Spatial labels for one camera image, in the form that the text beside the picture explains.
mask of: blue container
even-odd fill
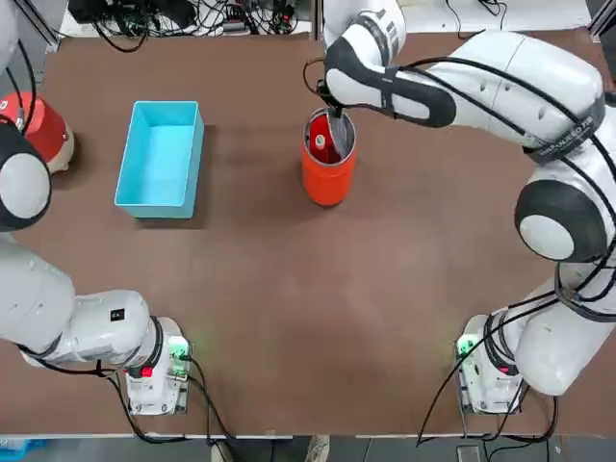
[[[46,440],[24,440],[23,445],[21,445],[19,449],[0,448],[0,461],[8,462],[14,460],[21,460],[30,450],[42,448],[46,445]]]
[[[115,205],[136,218],[191,218],[203,120],[194,101],[137,101]]]

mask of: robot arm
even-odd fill
[[[455,63],[438,63],[422,73],[399,70],[390,65],[406,37],[398,3],[342,2],[347,10],[339,3],[325,17],[328,48],[321,91],[330,102],[427,127],[474,127],[522,145],[539,164],[516,210],[524,242],[555,261],[587,262],[605,254],[614,224],[604,201],[579,175],[551,162],[568,155],[604,191],[616,193],[604,169],[595,168],[603,167],[599,153],[590,142],[583,144],[606,112],[596,68],[543,41],[497,31],[469,39],[451,55],[487,64],[549,93],[582,120],[576,125],[543,98],[486,70]],[[356,13],[350,21],[349,12]]]
[[[440,62],[417,72],[391,65],[406,40],[396,0],[326,2],[324,17],[327,51],[319,93],[325,102],[427,127],[478,128],[520,144],[537,163],[515,211],[521,238],[538,255],[563,262],[566,291],[595,273],[592,262],[608,252],[615,234],[609,209],[616,203],[614,179],[589,140],[599,139],[610,158],[616,152],[616,110],[605,106],[596,68],[543,41],[498,31],[479,34],[451,54],[533,85],[568,108],[579,120],[573,122],[539,95],[485,68]],[[579,171],[559,162],[565,158]],[[586,298],[584,310],[560,298],[491,336],[462,367],[473,409],[507,412],[522,379],[541,393],[564,394],[613,330],[616,291],[594,297],[610,288],[611,278],[612,270],[602,269],[575,293]],[[529,297],[553,289],[551,278]],[[548,295],[474,317],[463,338],[477,342],[500,323],[554,299]]]
[[[0,0],[0,74],[16,44],[13,7]],[[76,295],[67,274],[11,236],[42,219],[50,203],[47,164],[0,117],[0,339],[34,366],[109,362],[127,370],[133,414],[175,413],[185,406],[190,353],[177,324],[151,317],[133,291]]]

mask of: table surface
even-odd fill
[[[608,81],[586,32],[537,36]],[[459,44],[412,36],[399,61]],[[78,293],[137,290],[153,314],[177,320],[232,432],[417,433],[469,317],[523,298],[552,271],[513,225],[533,164],[476,130],[352,111],[352,191],[336,208],[316,206],[299,159],[321,103],[301,69],[320,52],[305,38],[152,39],[132,55],[96,38],[65,40],[43,94],[77,135],[78,156],[54,177],[47,216],[17,238],[70,274]],[[206,124],[192,220],[139,222],[114,205],[133,103],[157,99],[198,101]],[[561,400],[558,431],[616,434],[615,346]],[[0,434],[130,433],[108,383],[29,367],[6,343],[0,363]],[[505,431],[543,432],[549,405],[528,399]],[[195,392],[188,416],[140,423],[205,432]],[[470,428],[497,423],[473,418]],[[449,386],[427,431],[461,430]]]

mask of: red cylinder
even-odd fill
[[[356,132],[346,114],[343,114],[343,122],[347,132],[347,152],[338,152],[334,147],[326,109],[315,111],[304,129],[301,155],[304,189],[322,206],[342,202],[352,184],[357,158]]]
[[[29,91],[23,91],[21,98],[25,122],[28,119],[32,94]],[[13,122],[17,122],[19,99],[16,93],[11,93],[0,100],[0,114],[7,116]],[[60,115],[40,97],[37,98],[35,103],[34,115],[28,127],[26,139],[47,163],[52,173],[67,169],[68,161],[70,161],[74,149],[72,133]]]

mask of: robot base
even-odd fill
[[[50,173],[68,170],[68,163],[75,153],[75,135],[68,124],[64,128],[64,142],[58,154],[47,163]]]
[[[185,414],[187,409],[191,348],[177,323],[158,318],[163,328],[161,356],[154,368],[143,368],[141,377],[126,373],[129,410],[132,415]]]
[[[468,351],[483,337],[483,324],[488,317],[473,317],[456,343],[456,361],[466,356],[459,370],[458,393],[462,407],[475,414],[506,414],[512,400],[512,409],[520,407],[519,387],[522,377],[499,371],[490,361],[481,345],[470,355]]]

